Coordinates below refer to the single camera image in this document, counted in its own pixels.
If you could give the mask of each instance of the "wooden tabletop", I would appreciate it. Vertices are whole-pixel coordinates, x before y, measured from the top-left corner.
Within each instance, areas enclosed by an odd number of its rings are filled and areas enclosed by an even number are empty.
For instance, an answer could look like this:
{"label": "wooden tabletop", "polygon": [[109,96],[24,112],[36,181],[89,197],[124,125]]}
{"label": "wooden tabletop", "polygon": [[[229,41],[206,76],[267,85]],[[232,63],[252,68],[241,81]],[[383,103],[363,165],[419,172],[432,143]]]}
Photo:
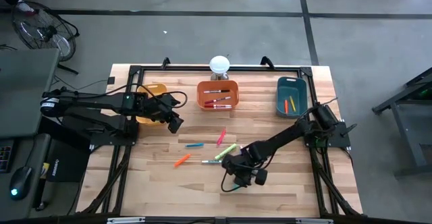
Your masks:
{"label": "wooden tabletop", "polygon": [[[114,64],[111,75],[123,86],[130,64]],[[335,98],[327,66],[313,66],[318,100]],[[140,216],[226,216],[226,217],[318,217],[317,197],[311,158],[302,139],[280,148],[267,168],[264,186],[253,184],[231,193],[221,191],[225,170],[220,165],[204,165],[233,143],[246,146],[255,140],[266,140],[294,123],[275,114],[277,79],[293,76],[289,72],[230,72],[230,80],[239,86],[240,102],[232,111],[204,112],[196,104],[196,85],[210,79],[210,72],[145,72],[144,84],[164,83],[168,91],[181,90],[188,102],[175,111],[184,119],[177,134],[166,125],[140,126],[139,139],[132,148],[124,192],[122,215]],[[183,101],[182,95],[175,96]],[[340,118],[338,102],[329,104]],[[226,136],[218,148],[216,141],[223,129]],[[185,148],[185,144],[205,143],[202,148]],[[89,159],[77,211],[86,208],[107,181],[112,146],[100,147]],[[184,155],[192,156],[175,168]],[[352,207],[362,212],[351,162],[340,149],[330,148],[333,181]],[[224,188],[234,186],[227,176]],[[115,201],[114,187],[111,207]],[[327,188],[323,188],[330,210]]]}

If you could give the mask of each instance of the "blue plastic bin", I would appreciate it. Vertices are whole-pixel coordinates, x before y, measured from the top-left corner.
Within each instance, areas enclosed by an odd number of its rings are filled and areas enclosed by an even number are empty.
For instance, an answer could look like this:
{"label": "blue plastic bin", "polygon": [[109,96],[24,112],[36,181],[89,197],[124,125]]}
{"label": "blue plastic bin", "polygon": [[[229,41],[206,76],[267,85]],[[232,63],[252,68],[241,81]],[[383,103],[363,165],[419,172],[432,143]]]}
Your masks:
{"label": "blue plastic bin", "polygon": [[[296,111],[292,108],[290,96]],[[285,113],[285,100],[288,101],[288,114]],[[276,114],[290,119],[298,118],[308,109],[307,85],[302,78],[281,77],[277,81]]]}

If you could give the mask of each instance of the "orange plastic bin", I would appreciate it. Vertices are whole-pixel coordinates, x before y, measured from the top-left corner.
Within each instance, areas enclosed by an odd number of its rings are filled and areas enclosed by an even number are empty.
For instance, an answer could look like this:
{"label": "orange plastic bin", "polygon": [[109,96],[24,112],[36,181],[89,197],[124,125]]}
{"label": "orange plastic bin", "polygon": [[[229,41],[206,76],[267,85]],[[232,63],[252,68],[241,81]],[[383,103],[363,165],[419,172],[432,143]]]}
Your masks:
{"label": "orange plastic bin", "polygon": [[[229,90],[229,92],[219,93],[204,93],[206,90]],[[231,105],[232,108],[227,109],[214,109],[204,107],[204,102],[212,99],[221,99],[230,96],[230,99],[210,103],[208,105]],[[198,83],[196,87],[196,102],[203,111],[229,111],[232,110],[239,101],[238,84],[233,80],[217,80],[217,81],[204,81]]]}

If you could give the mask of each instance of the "marker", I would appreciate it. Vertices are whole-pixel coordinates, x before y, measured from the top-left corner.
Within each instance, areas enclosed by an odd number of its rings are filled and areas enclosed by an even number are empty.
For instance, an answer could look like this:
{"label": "marker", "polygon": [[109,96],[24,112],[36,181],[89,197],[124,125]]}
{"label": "marker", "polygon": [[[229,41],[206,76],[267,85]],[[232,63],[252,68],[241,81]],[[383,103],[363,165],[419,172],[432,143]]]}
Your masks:
{"label": "marker", "polygon": [[219,139],[217,140],[216,145],[219,146],[222,143],[223,138],[225,137],[225,134],[227,133],[227,129],[223,129],[222,130],[222,134],[219,137]]}
{"label": "marker", "polygon": [[216,103],[216,102],[219,102],[219,101],[222,101],[222,100],[227,100],[227,99],[230,99],[230,98],[231,98],[230,96],[226,96],[226,97],[221,98],[221,99],[208,100],[208,101],[205,101],[204,104],[207,104],[207,103]]}
{"label": "marker", "polygon": [[233,149],[235,149],[237,147],[237,144],[234,143],[232,144],[230,147],[228,147],[227,149],[225,149],[223,152],[221,152],[221,154],[217,155],[215,157],[216,160],[219,160],[220,158],[222,158],[223,156],[225,156],[225,154],[227,154],[228,152],[232,151]]}
{"label": "marker", "polygon": [[220,92],[230,92],[230,90],[208,90],[208,91],[204,91],[204,93],[220,93]]}
{"label": "marker", "polygon": [[204,161],[201,161],[201,163],[208,163],[208,164],[210,164],[210,163],[222,163],[222,160],[204,160]]}
{"label": "marker", "polygon": [[291,101],[292,109],[294,110],[294,112],[296,112],[296,106],[294,106],[294,101],[292,100],[291,96],[290,96],[290,101]]}
{"label": "marker", "polygon": [[285,113],[288,114],[288,100],[285,99]]}
{"label": "marker", "polygon": [[182,164],[184,161],[188,160],[188,158],[190,157],[190,154],[187,154],[186,156],[184,156],[182,159],[180,159],[179,161],[177,161],[177,163],[174,164],[174,167],[178,167],[180,164]]}
{"label": "marker", "polygon": [[196,144],[187,144],[185,147],[197,147],[197,146],[204,146],[204,143],[196,143]]}
{"label": "marker", "polygon": [[206,108],[214,108],[214,109],[231,109],[231,105],[204,105]]}

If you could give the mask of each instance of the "concrete floor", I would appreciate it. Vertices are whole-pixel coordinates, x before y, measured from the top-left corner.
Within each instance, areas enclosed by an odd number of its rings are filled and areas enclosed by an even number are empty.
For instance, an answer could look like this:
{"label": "concrete floor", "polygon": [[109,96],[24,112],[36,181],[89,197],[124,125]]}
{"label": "concrete floor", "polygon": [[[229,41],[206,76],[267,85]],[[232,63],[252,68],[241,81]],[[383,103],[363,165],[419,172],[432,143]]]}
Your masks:
{"label": "concrete floor", "polygon": [[[301,11],[299,0],[31,0],[52,8],[170,11]],[[432,13],[432,0],[307,0],[310,12]],[[257,64],[310,65],[302,18],[171,16],[62,16],[80,29],[78,50],[66,65],[79,76],[57,75],[81,87],[106,79],[112,63],[206,63],[215,55]],[[0,44],[24,49],[0,16]],[[350,133],[354,171],[364,213],[371,217],[432,222],[431,176],[396,180],[412,165],[389,112],[371,107],[431,67],[432,20],[311,20],[320,65],[331,68],[340,111],[358,127]],[[105,85],[87,88],[103,92]],[[62,186],[76,191],[76,186]],[[70,194],[46,211],[69,209]]]}

